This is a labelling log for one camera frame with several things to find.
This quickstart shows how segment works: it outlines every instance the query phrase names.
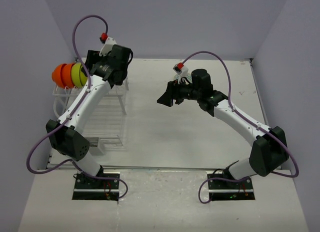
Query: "dish rack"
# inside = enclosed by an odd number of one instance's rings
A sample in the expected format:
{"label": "dish rack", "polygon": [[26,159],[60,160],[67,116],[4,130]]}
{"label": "dish rack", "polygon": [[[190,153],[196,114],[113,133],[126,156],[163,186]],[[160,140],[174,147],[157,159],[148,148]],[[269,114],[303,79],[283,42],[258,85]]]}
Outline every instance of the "dish rack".
{"label": "dish rack", "polygon": [[[76,99],[82,88],[60,88],[55,85],[53,111],[60,117]],[[128,78],[123,85],[114,86],[98,103],[83,130],[83,136],[90,142],[92,155],[104,155],[108,149],[123,146],[124,118]]]}

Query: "wall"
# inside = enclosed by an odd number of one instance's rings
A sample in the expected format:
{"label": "wall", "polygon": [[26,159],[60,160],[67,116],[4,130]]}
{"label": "wall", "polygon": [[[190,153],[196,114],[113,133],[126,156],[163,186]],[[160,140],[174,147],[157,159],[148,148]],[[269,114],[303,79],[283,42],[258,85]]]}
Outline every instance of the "wall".
{"label": "wall", "polygon": [[[0,0],[0,21],[0,231],[8,232],[18,229],[34,179],[27,153],[54,117],[51,71],[73,56],[45,0]],[[34,168],[48,148],[36,151]]]}
{"label": "wall", "polygon": [[[185,58],[210,50],[224,58],[244,59],[257,53],[286,0],[46,1],[70,48],[74,23],[97,14],[108,21],[109,35],[132,48],[137,58]],[[101,48],[98,38],[103,31],[95,20],[80,26],[82,56],[88,48]]]}
{"label": "wall", "polygon": [[320,228],[319,1],[287,0],[253,61],[268,121],[285,130],[300,166],[294,182],[310,231]]}

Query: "orange bowl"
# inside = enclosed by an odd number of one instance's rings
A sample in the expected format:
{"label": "orange bowl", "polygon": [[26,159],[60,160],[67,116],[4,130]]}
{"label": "orange bowl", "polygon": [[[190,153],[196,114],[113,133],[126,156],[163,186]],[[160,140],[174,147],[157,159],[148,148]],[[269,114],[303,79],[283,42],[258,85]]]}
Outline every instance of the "orange bowl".
{"label": "orange bowl", "polygon": [[73,88],[75,86],[71,78],[71,68],[74,64],[75,63],[68,63],[61,70],[61,79],[67,88]]}
{"label": "orange bowl", "polygon": [[61,79],[61,71],[65,65],[66,63],[60,64],[55,68],[55,70],[51,74],[52,80],[61,88],[65,88],[66,86]]}

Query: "table surface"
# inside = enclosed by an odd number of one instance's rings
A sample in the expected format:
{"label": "table surface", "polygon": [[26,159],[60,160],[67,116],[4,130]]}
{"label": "table surface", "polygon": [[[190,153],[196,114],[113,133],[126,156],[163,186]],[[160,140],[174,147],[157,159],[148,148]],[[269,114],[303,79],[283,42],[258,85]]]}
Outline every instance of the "table surface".
{"label": "table surface", "polygon": [[[256,200],[201,204],[205,171],[124,171],[119,201],[72,200],[75,170],[36,175],[19,232],[81,231],[308,231],[294,182],[253,176]],[[207,185],[202,198],[208,198]]]}
{"label": "table surface", "polygon": [[[134,59],[128,70],[129,91],[124,121],[123,147],[111,148],[97,156],[101,165],[218,168],[249,157],[251,147],[222,121],[200,109],[196,101],[184,101],[169,108],[157,104],[174,64],[181,60]],[[248,61],[226,61],[231,76],[232,101],[254,119],[263,113]],[[228,94],[226,72],[219,61],[189,60],[189,72],[207,69],[214,89]],[[65,159],[52,153],[50,166]]]}

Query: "white table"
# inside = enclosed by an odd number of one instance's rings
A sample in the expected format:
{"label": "white table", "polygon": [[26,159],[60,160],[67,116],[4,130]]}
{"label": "white table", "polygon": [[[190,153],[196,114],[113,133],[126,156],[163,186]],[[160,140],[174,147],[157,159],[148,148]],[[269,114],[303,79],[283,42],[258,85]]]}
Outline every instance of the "white table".
{"label": "white table", "polygon": [[201,204],[197,190],[206,178],[204,171],[125,171],[120,177],[129,192],[117,204],[72,200],[74,173],[56,170],[35,176],[19,232],[308,231],[290,178],[254,176],[256,200]]}
{"label": "white table", "polygon": [[[116,167],[218,168],[248,157],[251,148],[233,129],[200,109],[196,101],[168,108],[157,104],[180,60],[134,59],[128,70],[129,91],[123,147],[96,157],[101,165]],[[226,61],[232,82],[232,101],[263,122],[250,63]],[[189,60],[189,72],[204,68],[214,89],[228,94],[226,72],[219,61]],[[65,158],[52,153],[49,167]]]}

